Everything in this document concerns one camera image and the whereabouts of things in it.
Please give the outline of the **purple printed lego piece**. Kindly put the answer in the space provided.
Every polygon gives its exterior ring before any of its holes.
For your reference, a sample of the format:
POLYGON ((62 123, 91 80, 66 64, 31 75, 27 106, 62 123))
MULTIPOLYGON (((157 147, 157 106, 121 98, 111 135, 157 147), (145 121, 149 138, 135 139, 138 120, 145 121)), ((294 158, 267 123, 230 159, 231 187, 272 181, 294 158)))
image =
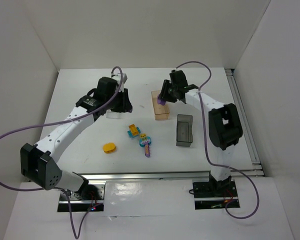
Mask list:
POLYGON ((151 157, 151 151, 150 151, 150 146, 148 144, 146 144, 144 146, 144 154, 147 158, 151 157))

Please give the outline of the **smoky grey container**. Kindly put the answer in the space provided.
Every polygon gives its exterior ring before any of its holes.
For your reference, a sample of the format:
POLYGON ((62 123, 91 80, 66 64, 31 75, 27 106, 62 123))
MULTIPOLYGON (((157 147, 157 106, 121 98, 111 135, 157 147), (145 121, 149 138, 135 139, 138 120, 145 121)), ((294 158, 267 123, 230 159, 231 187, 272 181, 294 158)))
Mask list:
POLYGON ((193 116, 178 114, 176 123, 176 146, 190 147, 193 143, 193 116))

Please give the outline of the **teal frog oval lego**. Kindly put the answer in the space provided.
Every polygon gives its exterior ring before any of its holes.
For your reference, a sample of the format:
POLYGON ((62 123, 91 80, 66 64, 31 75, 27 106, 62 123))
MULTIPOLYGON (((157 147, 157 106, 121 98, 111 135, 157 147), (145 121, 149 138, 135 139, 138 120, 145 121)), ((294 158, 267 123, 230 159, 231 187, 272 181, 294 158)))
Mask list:
POLYGON ((139 139, 139 145, 141 147, 144 147, 145 145, 151 145, 152 144, 152 139, 149 136, 141 137, 139 139))

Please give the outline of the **aluminium rail right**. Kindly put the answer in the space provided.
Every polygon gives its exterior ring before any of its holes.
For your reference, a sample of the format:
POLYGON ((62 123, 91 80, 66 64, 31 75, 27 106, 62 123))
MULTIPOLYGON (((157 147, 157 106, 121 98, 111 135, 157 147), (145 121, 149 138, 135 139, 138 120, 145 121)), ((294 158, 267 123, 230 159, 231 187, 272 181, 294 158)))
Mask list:
POLYGON ((243 106, 243 102, 239 93, 239 89, 234 77, 234 69, 225 68, 225 75, 228 80, 228 84, 231 90, 231 94, 234 100, 234 103, 237 107, 239 118, 241 121, 242 129, 243 129, 243 136, 245 138, 245 142, 247 145, 247 149, 250 155, 251 163, 252 163, 252 170, 248 170, 250 176, 254 177, 264 177, 264 171, 262 164, 260 162, 260 158, 258 155, 258 151, 255 145, 255 141, 252 136, 252 132, 248 123, 248 119, 246 116, 246 112, 243 106))

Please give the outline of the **yellow arched lego brick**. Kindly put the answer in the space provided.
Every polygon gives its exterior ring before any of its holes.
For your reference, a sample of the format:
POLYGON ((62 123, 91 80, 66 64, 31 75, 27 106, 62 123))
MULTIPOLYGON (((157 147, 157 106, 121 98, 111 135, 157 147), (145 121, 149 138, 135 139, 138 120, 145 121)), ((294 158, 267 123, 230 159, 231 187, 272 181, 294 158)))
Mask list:
POLYGON ((132 137, 135 137, 135 136, 137 136, 139 134, 139 130, 138 130, 138 128, 134 124, 131 124, 128 127, 129 127, 129 134, 132 137))

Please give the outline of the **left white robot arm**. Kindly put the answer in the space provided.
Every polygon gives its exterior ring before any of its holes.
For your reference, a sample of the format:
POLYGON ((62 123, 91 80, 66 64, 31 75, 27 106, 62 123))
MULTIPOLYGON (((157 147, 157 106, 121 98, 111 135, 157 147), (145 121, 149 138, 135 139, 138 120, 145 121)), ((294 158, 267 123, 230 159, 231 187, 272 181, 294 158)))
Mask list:
POLYGON ((61 170, 58 161, 69 145, 107 111, 132 112, 128 89, 124 87, 127 79, 124 73, 100 78, 97 87, 76 102, 65 123, 37 143, 23 145, 20 149, 21 174, 47 191, 64 189, 80 199, 87 198, 90 192, 96 193, 97 188, 85 177, 61 170))

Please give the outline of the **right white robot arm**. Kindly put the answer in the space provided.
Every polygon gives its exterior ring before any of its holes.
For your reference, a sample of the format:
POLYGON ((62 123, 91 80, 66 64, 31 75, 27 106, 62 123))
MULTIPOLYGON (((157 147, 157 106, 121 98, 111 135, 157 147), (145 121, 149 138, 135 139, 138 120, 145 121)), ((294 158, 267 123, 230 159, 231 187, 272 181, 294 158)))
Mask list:
POLYGON ((225 104, 203 93, 194 84, 188 84, 181 70, 172 70, 170 79, 164 80, 157 103, 181 101, 200 110, 203 122, 204 150, 211 165, 209 182, 222 188, 231 182, 231 160, 235 145, 243 136, 237 107, 225 104))

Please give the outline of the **clear plastic container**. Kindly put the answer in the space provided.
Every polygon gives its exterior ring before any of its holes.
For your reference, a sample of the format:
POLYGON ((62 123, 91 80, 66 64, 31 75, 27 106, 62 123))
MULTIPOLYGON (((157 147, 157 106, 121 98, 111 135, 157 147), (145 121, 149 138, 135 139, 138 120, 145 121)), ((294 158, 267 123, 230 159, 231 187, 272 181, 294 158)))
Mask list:
POLYGON ((118 120, 118 119, 121 119, 121 118, 122 118, 122 113, 120 113, 120 112, 114 112, 114 111, 108 110, 108 111, 106 112, 106 118, 107 118, 107 119, 115 119, 115 120, 118 120))

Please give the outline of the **yellow rounded lego brick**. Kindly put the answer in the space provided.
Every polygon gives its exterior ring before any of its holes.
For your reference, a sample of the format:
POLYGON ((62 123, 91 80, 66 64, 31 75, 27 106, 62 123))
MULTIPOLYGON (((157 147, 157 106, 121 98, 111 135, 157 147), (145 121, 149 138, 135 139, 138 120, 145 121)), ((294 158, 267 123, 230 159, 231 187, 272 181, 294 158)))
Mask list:
POLYGON ((117 147, 113 142, 108 142, 108 143, 104 144, 102 147, 103 152, 106 154, 113 153, 116 151, 116 149, 117 149, 117 147))

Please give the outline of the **purple curved lego brick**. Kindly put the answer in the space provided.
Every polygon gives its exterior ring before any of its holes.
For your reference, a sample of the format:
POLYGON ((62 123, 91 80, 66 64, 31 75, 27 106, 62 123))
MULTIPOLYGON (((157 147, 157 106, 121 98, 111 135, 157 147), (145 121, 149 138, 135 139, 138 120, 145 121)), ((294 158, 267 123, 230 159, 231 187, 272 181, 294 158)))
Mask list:
POLYGON ((157 98, 157 104, 161 105, 161 106, 165 106, 166 105, 166 101, 161 99, 161 98, 157 98))

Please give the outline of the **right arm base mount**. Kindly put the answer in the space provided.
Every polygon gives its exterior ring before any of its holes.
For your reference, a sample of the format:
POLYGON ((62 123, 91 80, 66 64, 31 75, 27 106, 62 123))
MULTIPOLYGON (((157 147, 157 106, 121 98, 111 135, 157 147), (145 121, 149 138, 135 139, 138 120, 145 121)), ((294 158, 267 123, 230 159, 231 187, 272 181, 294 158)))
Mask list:
POLYGON ((196 210, 214 210, 228 208, 240 208, 237 187, 234 181, 223 189, 212 191, 208 182, 193 182, 192 189, 188 191, 194 197, 196 210))

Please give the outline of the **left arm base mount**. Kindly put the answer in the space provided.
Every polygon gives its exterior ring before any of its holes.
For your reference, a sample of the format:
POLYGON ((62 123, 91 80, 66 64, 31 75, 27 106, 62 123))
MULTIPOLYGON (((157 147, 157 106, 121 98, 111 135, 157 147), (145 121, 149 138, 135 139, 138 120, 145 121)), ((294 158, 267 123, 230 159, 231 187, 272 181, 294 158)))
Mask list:
POLYGON ((57 212, 69 212, 68 199, 70 201, 71 211, 74 213, 86 212, 88 208, 91 208, 91 212, 103 212, 106 183, 96 181, 93 186, 94 187, 91 187, 84 196, 70 190, 61 192, 59 195, 57 212))

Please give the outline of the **orange transparent container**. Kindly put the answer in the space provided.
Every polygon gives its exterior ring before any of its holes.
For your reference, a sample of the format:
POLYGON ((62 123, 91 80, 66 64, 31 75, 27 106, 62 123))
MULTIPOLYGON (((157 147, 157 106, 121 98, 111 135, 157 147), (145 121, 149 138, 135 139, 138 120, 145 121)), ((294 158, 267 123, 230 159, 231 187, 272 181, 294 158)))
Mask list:
POLYGON ((161 105, 158 103, 159 90, 151 91, 152 106, 154 111, 154 119, 156 121, 165 121, 169 119, 170 109, 167 104, 161 105))

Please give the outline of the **teal lego brick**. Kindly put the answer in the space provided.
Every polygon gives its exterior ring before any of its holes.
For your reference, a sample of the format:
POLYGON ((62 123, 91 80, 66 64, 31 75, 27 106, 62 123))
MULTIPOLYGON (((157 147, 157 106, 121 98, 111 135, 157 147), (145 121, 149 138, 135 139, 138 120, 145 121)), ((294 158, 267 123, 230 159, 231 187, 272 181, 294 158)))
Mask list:
POLYGON ((127 131, 127 134, 130 138, 135 138, 139 136, 141 133, 141 130, 139 127, 130 127, 129 130, 127 131))

